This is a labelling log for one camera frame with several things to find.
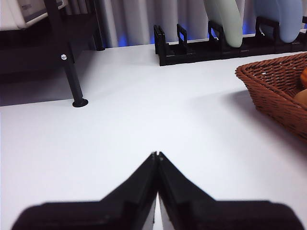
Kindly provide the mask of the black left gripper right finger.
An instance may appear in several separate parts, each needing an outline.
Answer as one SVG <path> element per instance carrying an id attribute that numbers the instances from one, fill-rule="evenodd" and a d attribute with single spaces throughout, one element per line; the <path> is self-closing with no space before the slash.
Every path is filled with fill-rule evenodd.
<path id="1" fill-rule="evenodd" d="M 160 152 L 159 201 L 165 230 L 302 230 L 287 205 L 268 200 L 219 201 L 197 187 Z"/>

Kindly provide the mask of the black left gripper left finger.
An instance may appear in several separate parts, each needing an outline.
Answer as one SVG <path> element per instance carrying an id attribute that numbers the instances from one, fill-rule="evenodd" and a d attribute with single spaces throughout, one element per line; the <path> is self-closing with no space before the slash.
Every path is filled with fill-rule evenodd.
<path id="1" fill-rule="evenodd" d="M 158 159 L 153 152 L 100 201 L 53 202 L 25 209 L 14 230 L 151 230 Z"/>

